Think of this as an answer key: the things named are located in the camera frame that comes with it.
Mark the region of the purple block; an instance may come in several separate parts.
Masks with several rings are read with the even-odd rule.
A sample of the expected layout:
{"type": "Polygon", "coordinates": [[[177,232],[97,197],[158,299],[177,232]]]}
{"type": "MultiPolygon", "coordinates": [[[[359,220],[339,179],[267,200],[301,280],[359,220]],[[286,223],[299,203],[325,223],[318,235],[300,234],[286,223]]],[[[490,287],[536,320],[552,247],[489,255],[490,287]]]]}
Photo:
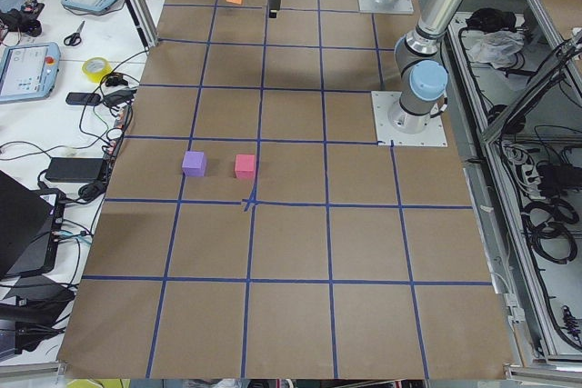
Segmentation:
{"type": "Polygon", "coordinates": [[[204,152],[186,151],[182,161],[182,171],[187,177],[204,177],[207,158],[204,152]]]}

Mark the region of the teach pendant tablet near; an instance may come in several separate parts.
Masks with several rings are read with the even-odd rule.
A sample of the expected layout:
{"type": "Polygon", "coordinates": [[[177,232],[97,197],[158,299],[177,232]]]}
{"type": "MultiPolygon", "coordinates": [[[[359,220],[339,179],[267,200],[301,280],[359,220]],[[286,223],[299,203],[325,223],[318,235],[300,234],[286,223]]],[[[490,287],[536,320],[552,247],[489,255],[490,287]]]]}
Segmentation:
{"type": "Polygon", "coordinates": [[[1,103],[47,98],[55,87],[61,52],[54,42],[15,45],[1,59],[1,103]]]}

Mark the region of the white crumpled cloth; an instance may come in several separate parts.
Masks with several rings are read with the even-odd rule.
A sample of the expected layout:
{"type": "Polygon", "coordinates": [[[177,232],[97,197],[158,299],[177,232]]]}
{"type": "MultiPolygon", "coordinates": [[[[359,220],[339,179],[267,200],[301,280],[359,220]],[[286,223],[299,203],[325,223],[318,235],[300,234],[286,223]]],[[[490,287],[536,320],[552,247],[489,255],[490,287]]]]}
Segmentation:
{"type": "Polygon", "coordinates": [[[517,32],[497,31],[480,36],[468,49],[468,59],[489,64],[496,69],[512,67],[525,45],[525,37],[517,32]]]}

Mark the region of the brown paper mat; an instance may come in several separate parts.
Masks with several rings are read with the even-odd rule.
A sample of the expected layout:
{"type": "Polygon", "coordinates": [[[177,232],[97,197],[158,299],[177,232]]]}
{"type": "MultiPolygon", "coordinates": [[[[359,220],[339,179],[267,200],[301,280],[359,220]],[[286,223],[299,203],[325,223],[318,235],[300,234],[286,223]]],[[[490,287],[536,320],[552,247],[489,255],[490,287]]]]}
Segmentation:
{"type": "Polygon", "coordinates": [[[498,379],[454,143],[376,142],[418,16],[166,0],[59,357],[70,377],[498,379]],[[204,177],[182,171],[206,154],[204,177]],[[256,156],[237,179],[237,154],[256,156]]]}

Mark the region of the yellow tape roll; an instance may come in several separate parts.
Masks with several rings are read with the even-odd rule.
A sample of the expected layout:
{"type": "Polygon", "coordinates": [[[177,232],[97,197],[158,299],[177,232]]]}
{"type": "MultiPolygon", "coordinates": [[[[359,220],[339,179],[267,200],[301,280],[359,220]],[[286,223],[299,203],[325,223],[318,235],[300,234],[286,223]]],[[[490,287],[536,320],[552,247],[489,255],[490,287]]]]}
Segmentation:
{"type": "Polygon", "coordinates": [[[99,84],[113,72],[113,67],[107,59],[97,56],[84,61],[82,72],[92,83],[99,84]]]}

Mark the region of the black handled scissors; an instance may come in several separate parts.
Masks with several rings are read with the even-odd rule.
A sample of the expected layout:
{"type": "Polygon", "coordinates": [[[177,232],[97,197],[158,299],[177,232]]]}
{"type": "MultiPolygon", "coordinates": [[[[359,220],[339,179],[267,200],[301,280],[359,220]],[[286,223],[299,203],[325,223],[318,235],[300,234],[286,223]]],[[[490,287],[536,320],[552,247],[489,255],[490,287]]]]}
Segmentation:
{"type": "Polygon", "coordinates": [[[76,30],[73,33],[71,33],[70,35],[67,35],[63,39],[63,45],[67,46],[67,47],[79,46],[82,43],[81,33],[84,29],[84,26],[85,26],[85,20],[83,20],[80,23],[80,25],[76,28],[76,30]]]}

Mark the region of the red block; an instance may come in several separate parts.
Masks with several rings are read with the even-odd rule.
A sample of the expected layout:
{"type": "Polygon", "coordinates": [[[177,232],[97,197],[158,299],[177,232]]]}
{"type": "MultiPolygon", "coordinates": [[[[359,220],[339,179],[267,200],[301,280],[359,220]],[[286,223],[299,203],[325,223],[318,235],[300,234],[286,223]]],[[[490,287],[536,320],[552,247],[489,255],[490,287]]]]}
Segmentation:
{"type": "Polygon", "coordinates": [[[256,156],[254,154],[237,154],[235,175],[237,179],[253,180],[256,175],[256,156]]]}

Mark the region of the black laptop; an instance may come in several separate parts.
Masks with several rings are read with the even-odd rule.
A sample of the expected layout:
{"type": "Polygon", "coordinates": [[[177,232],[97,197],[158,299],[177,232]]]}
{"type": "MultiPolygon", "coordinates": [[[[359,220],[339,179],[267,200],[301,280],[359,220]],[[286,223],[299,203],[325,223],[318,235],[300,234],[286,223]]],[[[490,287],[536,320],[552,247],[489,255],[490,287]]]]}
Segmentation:
{"type": "Polygon", "coordinates": [[[65,195],[56,188],[30,190],[1,173],[1,277],[29,277],[55,266],[65,195]]]}

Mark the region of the black flat power supply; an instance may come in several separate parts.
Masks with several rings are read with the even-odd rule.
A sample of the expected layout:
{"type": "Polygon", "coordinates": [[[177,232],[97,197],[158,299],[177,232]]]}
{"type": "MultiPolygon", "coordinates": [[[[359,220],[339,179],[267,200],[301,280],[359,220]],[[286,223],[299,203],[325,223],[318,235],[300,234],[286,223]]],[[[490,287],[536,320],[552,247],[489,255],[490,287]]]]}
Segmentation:
{"type": "Polygon", "coordinates": [[[102,158],[53,157],[45,179],[58,183],[82,183],[97,180],[105,161],[102,158]]]}

